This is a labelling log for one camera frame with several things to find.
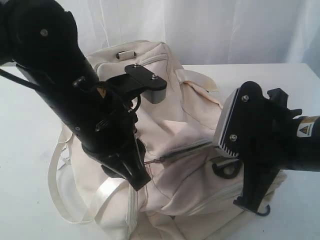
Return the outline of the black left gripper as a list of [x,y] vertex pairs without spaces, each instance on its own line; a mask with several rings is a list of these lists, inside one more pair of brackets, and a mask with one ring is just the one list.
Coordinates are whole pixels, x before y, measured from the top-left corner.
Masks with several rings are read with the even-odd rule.
[[81,108],[83,151],[109,177],[126,179],[136,192],[151,181],[144,165],[145,147],[135,136],[137,121],[132,108]]

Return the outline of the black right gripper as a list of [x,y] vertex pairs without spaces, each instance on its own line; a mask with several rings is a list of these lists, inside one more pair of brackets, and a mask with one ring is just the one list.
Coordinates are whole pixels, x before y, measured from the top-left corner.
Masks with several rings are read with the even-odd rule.
[[283,137],[285,128],[303,112],[288,108],[288,95],[282,89],[272,89],[267,94],[254,124],[256,130],[238,155],[244,163],[243,191],[234,204],[253,213],[259,211],[281,164],[289,158],[287,139]]

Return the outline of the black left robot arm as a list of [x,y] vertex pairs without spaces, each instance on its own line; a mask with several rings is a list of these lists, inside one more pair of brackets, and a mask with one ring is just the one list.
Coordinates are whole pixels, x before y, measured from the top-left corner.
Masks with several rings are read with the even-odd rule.
[[144,92],[166,88],[161,78],[131,64],[101,81],[79,47],[73,14],[54,0],[0,4],[0,62],[16,64],[25,79],[0,74],[34,90],[109,177],[136,191],[150,182],[146,149],[136,137],[137,110]]

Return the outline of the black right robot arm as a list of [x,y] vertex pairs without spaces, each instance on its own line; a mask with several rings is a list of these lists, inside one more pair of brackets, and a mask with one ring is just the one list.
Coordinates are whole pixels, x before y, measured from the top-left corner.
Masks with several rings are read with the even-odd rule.
[[243,190],[234,204],[257,213],[280,170],[320,170],[320,119],[306,122],[302,109],[288,108],[280,88],[241,87],[234,107]]

